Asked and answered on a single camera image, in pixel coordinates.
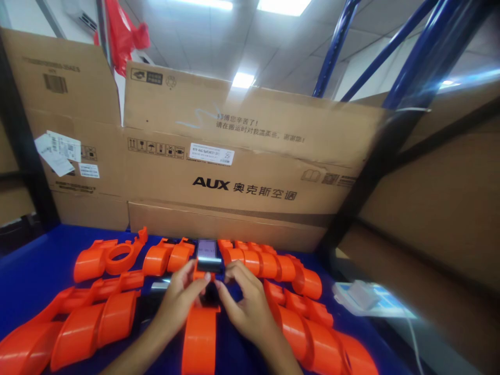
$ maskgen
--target cardboard box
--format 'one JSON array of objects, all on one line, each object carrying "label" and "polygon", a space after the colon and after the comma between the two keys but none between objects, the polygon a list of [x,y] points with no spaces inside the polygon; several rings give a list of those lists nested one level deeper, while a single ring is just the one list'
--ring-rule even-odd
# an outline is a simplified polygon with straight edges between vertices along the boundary
[{"label": "cardboard box", "polygon": [[[33,136],[51,130],[77,139],[82,162],[98,167],[98,179],[82,176],[77,162],[58,177],[43,162],[65,223],[121,228],[130,211],[133,230],[312,251],[385,116],[129,62],[121,128],[99,47],[12,30],[2,36]],[[231,161],[196,157],[195,145]]]},{"label": "cardboard box", "polygon": [[[190,224],[195,236],[258,237],[312,251],[384,113],[129,62],[123,146],[131,227],[155,217],[155,231],[181,233],[185,220],[202,215],[203,228]],[[200,145],[231,154],[230,162],[195,157]]]}]

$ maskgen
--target cable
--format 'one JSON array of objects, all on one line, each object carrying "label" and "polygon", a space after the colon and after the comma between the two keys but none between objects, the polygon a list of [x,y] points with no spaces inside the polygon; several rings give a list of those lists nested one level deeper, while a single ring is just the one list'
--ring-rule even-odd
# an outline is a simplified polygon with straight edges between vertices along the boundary
[{"label": "cable", "polygon": [[425,375],[422,370],[422,364],[420,363],[420,355],[418,354],[418,345],[417,338],[415,337],[415,332],[413,331],[413,324],[411,323],[410,317],[406,312],[406,308],[402,307],[403,313],[405,314],[406,321],[408,322],[408,326],[410,327],[411,339],[413,341],[413,349],[415,350],[415,358],[417,359],[418,370],[420,371],[420,375]]}]

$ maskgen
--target sticker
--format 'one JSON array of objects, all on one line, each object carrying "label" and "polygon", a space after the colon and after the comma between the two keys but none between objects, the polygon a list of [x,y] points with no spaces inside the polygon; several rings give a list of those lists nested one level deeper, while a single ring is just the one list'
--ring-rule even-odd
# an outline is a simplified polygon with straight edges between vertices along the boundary
[{"label": "sticker", "polygon": [[59,177],[74,171],[74,166],[60,153],[52,152],[52,138],[44,134],[35,139],[36,150]]},{"label": "sticker", "polygon": [[79,163],[82,177],[100,178],[99,167],[96,164]]},{"label": "sticker", "polygon": [[82,161],[82,143],[76,139],[47,130],[47,134],[52,138],[52,152],[59,153],[64,157],[77,162]]},{"label": "sticker", "polygon": [[212,163],[225,164],[229,166],[233,164],[234,151],[191,143],[189,157],[192,159],[211,161]]}]

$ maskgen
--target fluorescent light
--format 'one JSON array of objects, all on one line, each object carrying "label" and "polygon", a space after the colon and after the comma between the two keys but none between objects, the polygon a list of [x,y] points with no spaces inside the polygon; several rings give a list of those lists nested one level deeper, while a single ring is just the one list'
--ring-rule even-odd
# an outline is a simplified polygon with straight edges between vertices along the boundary
[{"label": "fluorescent light", "polygon": [[247,89],[252,84],[255,82],[255,76],[252,74],[246,74],[246,73],[236,73],[233,79],[233,86],[234,88],[242,88],[242,89]]},{"label": "fluorescent light", "polygon": [[224,0],[177,0],[182,3],[208,6],[210,8],[219,8],[224,10],[232,10],[233,3]]},{"label": "fluorescent light", "polygon": [[257,10],[298,17],[311,0],[260,0]]}]

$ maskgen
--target cardboard flap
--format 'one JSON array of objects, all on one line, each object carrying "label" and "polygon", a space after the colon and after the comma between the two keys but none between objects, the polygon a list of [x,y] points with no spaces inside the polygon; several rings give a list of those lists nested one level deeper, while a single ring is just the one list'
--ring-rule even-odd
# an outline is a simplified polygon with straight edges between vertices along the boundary
[{"label": "cardboard flap", "polygon": [[1,32],[25,108],[120,126],[115,80],[99,46]]},{"label": "cardboard flap", "polygon": [[258,87],[235,89],[227,81],[127,65],[126,127],[230,147],[359,168],[384,114],[381,108]]}]

